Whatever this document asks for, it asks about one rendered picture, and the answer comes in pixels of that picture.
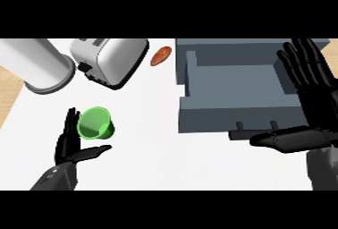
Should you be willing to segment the blue-grey open drawer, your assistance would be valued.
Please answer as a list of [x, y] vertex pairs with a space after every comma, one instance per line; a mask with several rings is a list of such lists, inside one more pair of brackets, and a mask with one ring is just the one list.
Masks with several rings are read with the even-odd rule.
[[180, 98], [178, 132], [223, 132], [240, 123], [265, 130], [307, 123], [298, 96], [285, 93], [271, 65], [199, 66], [186, 53], [186, 95]]

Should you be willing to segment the white cylindrical canister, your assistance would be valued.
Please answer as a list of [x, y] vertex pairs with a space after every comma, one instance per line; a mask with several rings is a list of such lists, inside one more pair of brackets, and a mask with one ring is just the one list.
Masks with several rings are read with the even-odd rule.
[[0, 65], [35, 94], [59, 91], [72, 80], [75, 63], [46, 38], [0, 38]]

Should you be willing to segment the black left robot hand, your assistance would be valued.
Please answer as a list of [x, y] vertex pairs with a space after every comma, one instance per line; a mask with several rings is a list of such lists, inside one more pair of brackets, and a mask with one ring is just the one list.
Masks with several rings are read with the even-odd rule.
[[110, 145], [81, 149], [81, 137], [77, 131], [81, 112], [71, 108], [66, 115], [63, 132], [56, 141], [54, 161], [56, 165], [66, 162], [78, 162], [97, 158], [105, 151], [112, 149]]

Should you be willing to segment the blue-grey cabinet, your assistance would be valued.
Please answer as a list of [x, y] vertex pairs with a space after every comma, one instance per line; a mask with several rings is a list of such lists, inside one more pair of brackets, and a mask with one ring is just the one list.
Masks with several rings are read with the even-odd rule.
[[195, 51], [198, 66], [264, 65], [276, 62], [276, 52], [288, 38], [177, 38], [177, 84], [184, 84], [186, 54]]

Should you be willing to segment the orange oval vegetable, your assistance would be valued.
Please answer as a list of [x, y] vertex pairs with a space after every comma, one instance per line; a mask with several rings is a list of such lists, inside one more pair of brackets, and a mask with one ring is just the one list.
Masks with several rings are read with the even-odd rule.
[[150, 65], [156, 66], [158, 64], [161, 64], [170, 57], [170, 53], [171, 53], [171, 47], [161, 47], [152, 57]]

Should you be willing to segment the green cup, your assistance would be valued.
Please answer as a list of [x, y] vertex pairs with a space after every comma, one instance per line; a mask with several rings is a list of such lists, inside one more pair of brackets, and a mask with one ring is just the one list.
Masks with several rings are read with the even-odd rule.
[[77, 131], [85, 140], [106, 140], [113, 135], [115, 126], [103, 107], [93, 107], [81, 114]]

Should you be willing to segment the silver toaster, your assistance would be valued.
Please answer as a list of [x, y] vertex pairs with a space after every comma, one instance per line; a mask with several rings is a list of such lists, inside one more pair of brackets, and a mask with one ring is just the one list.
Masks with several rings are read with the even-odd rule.
[[146, 38], [75, 38], [69, 52], [87, 79], [116, 90], [130, 80], [147, 49]]

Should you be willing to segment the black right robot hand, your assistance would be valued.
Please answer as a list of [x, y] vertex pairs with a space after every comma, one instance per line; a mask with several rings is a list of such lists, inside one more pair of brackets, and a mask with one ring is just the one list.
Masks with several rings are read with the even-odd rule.
[[307, 125], [261, 133], [249, 144], [282, 153], [338, 148], [338, 79], [310, 38], [293, 38], [282, 46], [277, 57], [296, 89]]

